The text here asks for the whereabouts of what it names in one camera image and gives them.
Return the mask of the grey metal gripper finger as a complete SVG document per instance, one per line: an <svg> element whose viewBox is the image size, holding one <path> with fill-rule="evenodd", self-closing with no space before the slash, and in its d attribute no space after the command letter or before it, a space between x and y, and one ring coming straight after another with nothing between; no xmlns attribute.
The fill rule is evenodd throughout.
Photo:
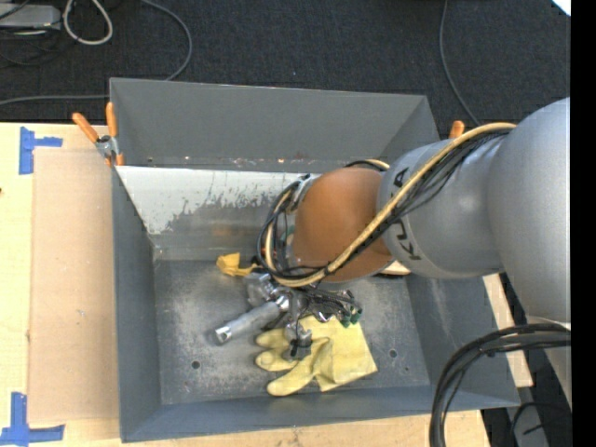
<svg viewBox="0 0 596 447"><path fill-rule="evenodd" d="M284 360L303 360L311 354L312 331L306 329L300 322L288 323L284 328L284 336L288 342L288 346L282 352Z"/></svg>
<svg viewBox="0 0 596 447"><path fill-rule="evenodd" d="M257 332L278 318L283 317L289 306L290 301L287 296L279 296L276 300L258 305L239 317L225 322L223 326L216 328L213 332L215 342L218 345L224 345L245 334Z"/></svg>

